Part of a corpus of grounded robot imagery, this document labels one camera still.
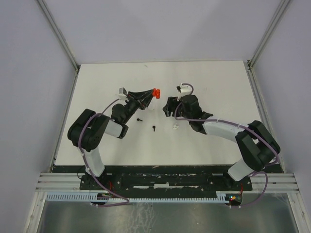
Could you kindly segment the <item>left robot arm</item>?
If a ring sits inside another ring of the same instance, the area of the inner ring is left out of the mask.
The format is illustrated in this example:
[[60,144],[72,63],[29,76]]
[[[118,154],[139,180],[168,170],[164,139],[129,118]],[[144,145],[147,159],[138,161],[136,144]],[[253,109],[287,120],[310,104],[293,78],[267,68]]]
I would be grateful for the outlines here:
[[70,126],[68,140],[80,151],[85,163],[85,174],[80,182],[81,190],[106,187],[108,180],[99,151],[103,135],[123,139],[128,131],[127,122],[138,109],[145,110],[153,98],[160,98],[159,89],[128,92],[122,87],[119,89],[118,98],[108,106],[111,108],[110,116],[86,108]]

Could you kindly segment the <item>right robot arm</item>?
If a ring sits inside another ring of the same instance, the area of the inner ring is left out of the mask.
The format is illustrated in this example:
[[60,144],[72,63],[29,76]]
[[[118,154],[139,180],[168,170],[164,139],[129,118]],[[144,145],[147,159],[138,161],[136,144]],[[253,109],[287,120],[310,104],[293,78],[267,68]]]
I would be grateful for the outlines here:
[[238,187],[244,177],[258,174],[267,166],[279,163],[280,146],[258,120],[242,125],[215,118],[201,109],[195,95],[169,97],[163,112],[167,117],[187,121],[198,133],[218,136],[238,145],[242,157],[223,177],[223,184],[229,190]]

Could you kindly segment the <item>round orange earbud case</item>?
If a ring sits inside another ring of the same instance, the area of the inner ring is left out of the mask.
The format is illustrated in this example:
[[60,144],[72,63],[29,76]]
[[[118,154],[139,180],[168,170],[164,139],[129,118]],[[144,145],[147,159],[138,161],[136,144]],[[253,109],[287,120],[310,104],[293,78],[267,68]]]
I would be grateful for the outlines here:
[[160,95],[161,95],[161,91],[160,89],[153,89],[153,93],[152,93],[153,97],[155,97],[156,99],[160,99]]

